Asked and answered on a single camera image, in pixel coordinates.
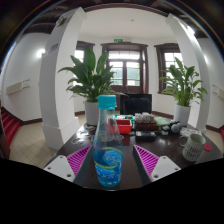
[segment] tiled floor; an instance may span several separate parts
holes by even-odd
[[[85,115],[79,115],[78,117],[81,127],[85,123]],[[205,135],[224,153],[221,134],[207,130]],[[42,169],[57,152],[46,145],[41,122],[20,127],[13,138],[10,149],[10,160],[34,165]]]

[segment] plastic bottle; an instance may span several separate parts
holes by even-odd
[[[100,95],[99,121],[93,143],[93,158],[97,177],[103,186],[112,187],[121,179],[123,143],[115,119],[116,96]]]

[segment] white mug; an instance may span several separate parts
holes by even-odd
[[[180,139],[183,138],[187,139],[185,145],[180,144]],[[195,162],[198,159],[204,148],[205,143],[206,143],[205,138],[198,134],[191,134],[189,137],[181,136],[178,140],[179,146],[184,148],[183,149],[184,158],[190,162]]]

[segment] red object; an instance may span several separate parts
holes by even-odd
[[[16,122],[16,120],[11,117],[6,111],[1,110],[2,116],[2,126],[5,132],[5,138],[8,145],[11,145],[13,137],[15,136],[17,130],[20,127],[20,122]]]
[[[204,144],[204,150],[205,151],[209,152],[209,151],[211,151],[211,149],[212,149],[211,145],[209,145],[208,143]]]
[[[108,119],[107,131],[109,133],[113,133],[115,131],[115,126],[113,126],[112,122],[112,119]],[[132,123],[129,119],[116,119],[116,122],[120,134],[129,134],[131,132]]]
[[[116,121],[120,134],[129,134],[131,132],[132,123],[129,119],[116,119]]]
[[[222,135],[222,139],[224,141],[224,129],[221,129],[221,135]]]

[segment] blue bottle cap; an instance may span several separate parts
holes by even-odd
[[[104,110],[111,110],[117,106],[115,95],[100,95],[98,96],[98,107]]]

